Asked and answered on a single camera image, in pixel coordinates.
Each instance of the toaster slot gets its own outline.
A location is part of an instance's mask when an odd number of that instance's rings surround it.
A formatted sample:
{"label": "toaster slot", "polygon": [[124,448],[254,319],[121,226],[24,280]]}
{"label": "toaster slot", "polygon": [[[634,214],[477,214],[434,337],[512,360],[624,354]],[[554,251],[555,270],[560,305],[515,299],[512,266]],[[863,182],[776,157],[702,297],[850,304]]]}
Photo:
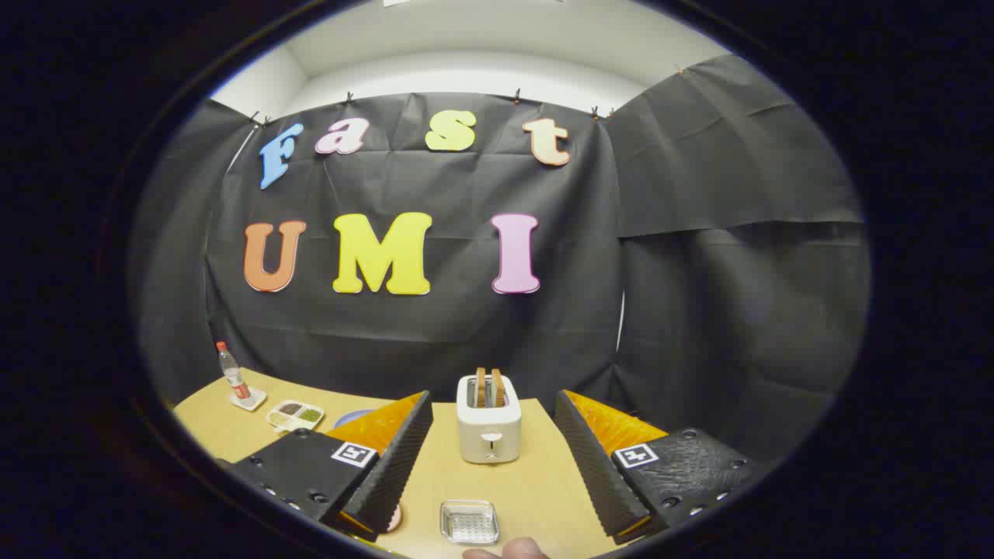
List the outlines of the toaster slot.
{"label": "toaster slot", "polygon": [[[486,384],[483,385],[483,389],[484,389],[483,390],[483,395],[484,395],[483,398],[484,398],[484,402],[486,404],[486,407],[487,408],[495,408],[496,406],[494,405],[494,402],[496,401],[497,387],[494,386],[493,379],[490,377],[490,375],[487,375],[486,380],[484,382]],[[466,382],[466,404],[470,408],[477,408],[477,406],[476,406],[476,379],[474,379],[474,378],[470,378],[469,381]],[[501,407],[506,407],[507,405],[508,405],[508,401],[507,401],[507,397],[505,397],[504,398],[504,406],[501,406]]]}

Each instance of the toaster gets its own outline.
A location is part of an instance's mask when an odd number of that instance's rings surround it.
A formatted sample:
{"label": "toaster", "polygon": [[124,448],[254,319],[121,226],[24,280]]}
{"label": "toaster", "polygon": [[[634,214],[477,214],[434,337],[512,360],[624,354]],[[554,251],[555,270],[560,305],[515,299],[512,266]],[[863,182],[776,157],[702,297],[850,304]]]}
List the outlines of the toaster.
{"label": "toaster", "polygon": [[455,413],[459,420],[459,453],[475,464],[500,464],[518,457],[521,446],[521,404],[511,379],[501,376],[504,405],[494,407],[497,388],[493,376],[486,375],[486,407],[476,406],[476,377],[459,379]]}

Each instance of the blue plate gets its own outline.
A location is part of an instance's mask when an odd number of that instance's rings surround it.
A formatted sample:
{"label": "blue plate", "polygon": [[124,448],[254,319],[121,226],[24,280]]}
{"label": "blue plate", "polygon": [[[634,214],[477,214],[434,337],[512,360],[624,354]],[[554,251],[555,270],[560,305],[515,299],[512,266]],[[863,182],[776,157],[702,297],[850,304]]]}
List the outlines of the blue plate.
{"label": "blue plate", "polygon": [[338,418],[338,421],[335,422],[335,427],[333,427],[332,429],[338,429],[339,427],[342,427],[343,425],[349,422],[356,421],[357,419],[365,416],[366,414],[372,411],[373,410],[357,410],[355,412],[349,412],[344,416]]}

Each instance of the white ceiling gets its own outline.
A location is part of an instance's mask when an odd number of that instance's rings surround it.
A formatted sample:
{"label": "white ceiling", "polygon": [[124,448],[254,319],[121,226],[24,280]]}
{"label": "white ceiling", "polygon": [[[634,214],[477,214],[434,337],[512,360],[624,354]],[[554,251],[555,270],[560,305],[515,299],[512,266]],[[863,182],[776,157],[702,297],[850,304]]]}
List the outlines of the white ceiling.
{"label": "white ceiling", "polygon": [[430,51],[501,51],[604,70],[648,86],[726,49],[630,0],[369,0],[286,43],[308,78]]}

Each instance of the letter s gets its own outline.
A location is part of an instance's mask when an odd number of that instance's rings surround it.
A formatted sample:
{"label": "letter s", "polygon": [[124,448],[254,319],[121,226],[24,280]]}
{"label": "letter s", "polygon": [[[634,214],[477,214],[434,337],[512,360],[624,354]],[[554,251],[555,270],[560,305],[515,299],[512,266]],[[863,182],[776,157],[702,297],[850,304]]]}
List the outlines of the letter s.
{"label": "letter s", "polygon": [[424,141],[428,149],[462,151],[476,140],[470,128],[474,124],[476,115],[468,110],[443,110],[431,118],[431,132],[424,135]]}

